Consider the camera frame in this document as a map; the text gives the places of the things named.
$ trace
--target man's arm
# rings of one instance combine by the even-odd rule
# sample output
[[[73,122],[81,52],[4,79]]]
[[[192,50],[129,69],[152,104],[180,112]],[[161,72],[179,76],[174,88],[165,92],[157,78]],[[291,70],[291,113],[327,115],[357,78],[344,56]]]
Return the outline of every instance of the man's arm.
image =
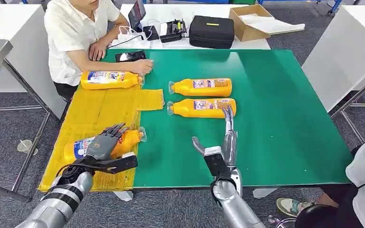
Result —
[[[117,20],[115,20],[115,25],[112,30],[110,30],[105,36],[101,37],[96,43],[93,43],[89,49],[89,59],[93,61],[99,61],[106,55],[107,46],[113,42],[114,39],[118,38],[120,34],[120,26],[129,27],[129,22],[126,18],[119,14]]]
[[[129,71],[135,74],[149,74],[153,67],[153,61],[140,59],[135,62],[107,63],[91,61],[84,50],[67,51],[69,58],[82,71]]]

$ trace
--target cardboard box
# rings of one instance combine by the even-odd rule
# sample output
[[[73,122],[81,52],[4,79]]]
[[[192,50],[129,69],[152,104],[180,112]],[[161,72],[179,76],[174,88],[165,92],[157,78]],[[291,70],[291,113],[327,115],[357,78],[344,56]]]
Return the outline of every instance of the cardboard box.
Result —
[[[241,41],[264,39],[271,35],[255,29],[249,25],[246,25],[239,16],[256,13],[262,17],[273,17],[266,9],[261,5],[251,5],[243,7],[235,7],[230,9],[229,18],[234,21],[234,34]]]

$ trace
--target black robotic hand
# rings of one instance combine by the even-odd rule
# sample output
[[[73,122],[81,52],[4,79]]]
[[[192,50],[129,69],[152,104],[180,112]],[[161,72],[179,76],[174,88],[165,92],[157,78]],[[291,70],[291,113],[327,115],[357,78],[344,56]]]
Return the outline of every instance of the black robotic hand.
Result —
[[[87,147],[86,156],[92,156],[98,161],[110,160],[110,154],[118,140],[129,129],[128,127],[122,128],[124,125],[125,123],[116,124],[96,136]]]

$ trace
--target green table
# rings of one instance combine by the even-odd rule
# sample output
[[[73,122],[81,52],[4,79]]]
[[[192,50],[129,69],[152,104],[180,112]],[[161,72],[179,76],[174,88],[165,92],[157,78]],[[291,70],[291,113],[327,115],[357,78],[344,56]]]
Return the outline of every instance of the green table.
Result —
[[[112,62],[112,49],[104,61]],[[168,94],[168,82],[185,78],[229,77],[237,102],[237,167],[244,186],[295,186],[349,183],[351,155],[291,51],[145,50],[154,60],[145,89],[164,90],[165,102],[186,97]],[[134,188],[205,187],[212,181],[191,137],[220,145],[224,119],[141,112],[148,140],[139,145]]]

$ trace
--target bottle label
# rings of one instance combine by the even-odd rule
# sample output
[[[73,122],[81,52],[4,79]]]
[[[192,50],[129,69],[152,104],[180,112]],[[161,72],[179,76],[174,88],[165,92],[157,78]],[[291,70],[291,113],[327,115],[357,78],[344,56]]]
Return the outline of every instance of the bottle label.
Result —
[[[73,144],[73,153],[76,159],[84,158],[86,156],[87,147],[93,141],[94,137],[76,141]]]
[[[215,88],[215,87],[227,87],[227,79],[201,79],[193,80],[192,86],[195,89],[199,88]]]
[[[201,100],[194,101],[195,110],[222,109],[223,107],[227,108],[228,105],[231,105],[231,99],[215,100],[213,103]]]
[[[124,79],[125,72],[91,71],[87,76],[89,83],[109,83],[114,81],[123,81]]]

